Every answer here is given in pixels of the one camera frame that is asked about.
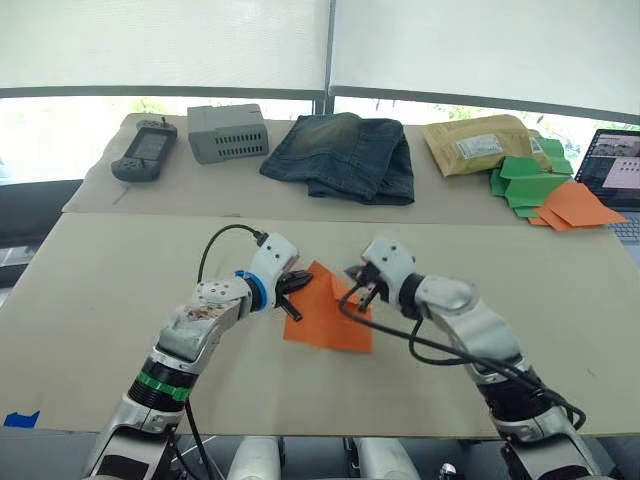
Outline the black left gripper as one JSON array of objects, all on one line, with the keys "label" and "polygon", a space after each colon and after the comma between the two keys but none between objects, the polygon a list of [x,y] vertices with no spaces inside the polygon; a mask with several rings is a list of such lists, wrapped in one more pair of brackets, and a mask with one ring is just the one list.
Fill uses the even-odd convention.
[{"label": "black left gripper", "polygon": [[302,320],[302,313],[289,301],[289,292],[296,292],[313,280],[314,275],[305,270],[283,274],[275,286],[274,309],[281,308],[294,322]]}]

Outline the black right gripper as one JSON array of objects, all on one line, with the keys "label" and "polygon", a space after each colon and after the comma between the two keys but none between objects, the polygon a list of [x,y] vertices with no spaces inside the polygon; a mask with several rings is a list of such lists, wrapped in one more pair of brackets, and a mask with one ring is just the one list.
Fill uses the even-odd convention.
[{"label": "black right gripper", "polygon": [[365,313],[376,297],[380,297],[382,301],[389,300],[389,287],[380,270],[373,264],[349,266],[344,274],[352,281],[357,281],[360,287],[356,292],[359,312]]}]

